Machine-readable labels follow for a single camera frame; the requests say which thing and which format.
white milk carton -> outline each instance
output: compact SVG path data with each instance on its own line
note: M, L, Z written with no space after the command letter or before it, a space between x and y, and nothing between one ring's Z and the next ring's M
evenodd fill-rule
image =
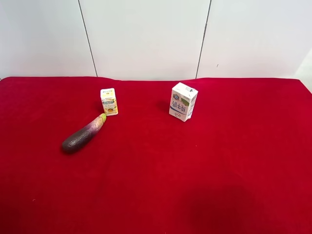
M118 114L115 89L101 89L101 100L107 116Z
M179 83L172 88L169 114L183 122L191 118L198 91Z

white wall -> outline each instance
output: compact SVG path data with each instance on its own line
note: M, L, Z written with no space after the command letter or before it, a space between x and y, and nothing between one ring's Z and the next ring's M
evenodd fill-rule
M295 78L311 22L311 0L213 0L197 77Z
M209 0L80 0L97 74L195 78Z
M0 1L6 76L95 76L77 0Z

juice box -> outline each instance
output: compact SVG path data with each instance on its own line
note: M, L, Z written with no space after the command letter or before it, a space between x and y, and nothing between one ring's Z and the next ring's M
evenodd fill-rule
M172 88L169 114L183 122L191 118L198 91L181 82Z
M118 114L115 89L101 89L101 100L107 116Z

red velvet cloth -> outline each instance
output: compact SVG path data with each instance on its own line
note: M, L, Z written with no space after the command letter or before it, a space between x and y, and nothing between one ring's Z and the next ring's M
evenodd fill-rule
M0 81L1 234L310 234L312 95L294 79L202 78L193 116L177 81ZM61 143L119 114L68 156Z

